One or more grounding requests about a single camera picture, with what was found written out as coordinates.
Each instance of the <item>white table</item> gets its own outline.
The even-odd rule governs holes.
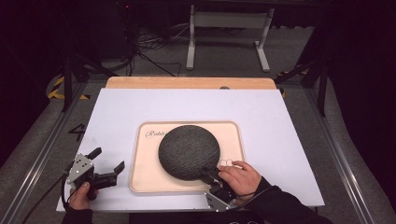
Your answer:
[[[97,147],[95,172],[112,172],[121,161],[118,185],[102,189],[95,211],[205,211],[201,191],[136,193],[129,188],[139,126],[146,121],[231,120],[238,124],[246,161],[271,184],[307,206],[324,205],[290,115],[278,90],[102,89],[78,153]],[[69,187],[66,186],[66,197]],[[63,211],[58,203],[58,211]]]

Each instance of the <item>round object on floor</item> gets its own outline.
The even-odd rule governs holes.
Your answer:
[[[165,135],[158,156],[169,175],[181,180],[196,180],[200,177],[200,169],[218,165],[219,142],[202,127],[183,125]]]

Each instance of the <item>person's arm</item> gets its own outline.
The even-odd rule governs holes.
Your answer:
[[[233,165],[220,166],[219,176],[227,181],[237,195],[247,195],[236,198],[236,205],[248,202],[253,196],[266,190],[247,205],[262,219],[273,224],[331,224],[326,217],[321,217],[314,211],[301,204],[293,195],[279,188],[271,188],[268,181],[253,167],[243,161],[233,161]]]
[[[72,191],[69,206],[65,209],[63,224],[92,224],[92,210],[87,198],[90,183],[85,182],[77,191]]]

